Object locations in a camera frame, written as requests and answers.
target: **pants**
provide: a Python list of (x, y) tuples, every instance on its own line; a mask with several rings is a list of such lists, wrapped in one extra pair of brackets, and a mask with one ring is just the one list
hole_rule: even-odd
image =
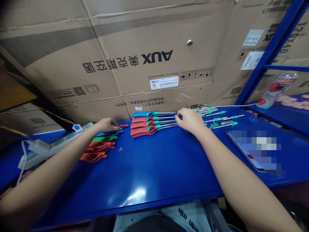
[(186, 231), (211, 232), (205, 208), (199, 200), (146, 212), (117, 215), (113, 232), (123, 232), (138, 221), (157, 214), (172, 219)]

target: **plastic bottle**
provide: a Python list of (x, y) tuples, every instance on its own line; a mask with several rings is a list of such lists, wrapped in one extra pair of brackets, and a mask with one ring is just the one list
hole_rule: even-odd
[(280, 75), (268, 88), (263, 97), (257, 102), (257, 107), (268, 109), (297, 79), (297, 72), (288, 72)]

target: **hand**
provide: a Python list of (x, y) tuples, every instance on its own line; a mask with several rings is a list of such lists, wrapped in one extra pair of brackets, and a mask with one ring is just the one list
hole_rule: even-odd
[(193, 135), (196, 135), (203, 129), (208, 129), (204, 124), (202, 116), (191, 109), (182, 108), (175, 115), (175, 119), (181, 128), (191, 132)]
[(101, 119), (91, 128), (94, 128), (97, 133), (122, 130), (122, 128), (118, 126), (117, 122), (111, 118)]

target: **person's right arm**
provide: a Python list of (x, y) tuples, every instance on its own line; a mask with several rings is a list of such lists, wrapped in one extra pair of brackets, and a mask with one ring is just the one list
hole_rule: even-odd
[(176, 121), (202, 144), (224, 196), (249, 232), (302, 232), (269, 188), (205, 126), (199, 113), (183, 108)]

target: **yellow cable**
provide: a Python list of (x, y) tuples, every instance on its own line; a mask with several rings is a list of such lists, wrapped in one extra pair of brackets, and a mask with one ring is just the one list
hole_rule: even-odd
[(20, 134), (20, 135), (25, 136), (25, 137), (27, 137), (27, 136), (28, 136), (28, 135), (27, 135), (27, 134), (25, 134), (25, 133), (22, 133), (22, 132), (20, 132), (20, 131), (18, 131), (18, 130), (11, 129), (11, 128), (8, 128), (8, 127), (5, 127), (5, 126), (2, 126), (1, 128), (7, 129), (8, 131), (11, 131), (11, 132), (14, 132), (14, 133)]
[(57, 117), (57, 118), (60, 118), (61, 120), (64, 120), (64, 121), (66, 121), (66, 122), (68, 122), (68, 123), (71, 123), (72, 125), (75, 125), (75, 123), (73, 123), (73, 122), (71, 122), (71, 121), (69, 121), (69, 120), (66, 120), (66, 119), (64, 119), (64, 118), (61, 118), (61, 117), (57, 116), (56, 114), (54, 114), (54, 113), (52, 113), (52, 112), (49, 112), (49, 111), (46, 110), (46, 109), (43, 109), (43, 108), (41, 108), (41, 107), (38, 107), (38, 108), (40, 108), (41, 110), (44, 110), (44, 111), (46, 111), (46, 112), (48, 112), (48, 113), (54, 115), (54, 116)]
[(229, 226), (233, 227), (234, 229), (237, 229), (238, 231), (242, 232), (240, 229), (238, 229), (236, 226), (233, 226), (231, 224), (228, 223)]

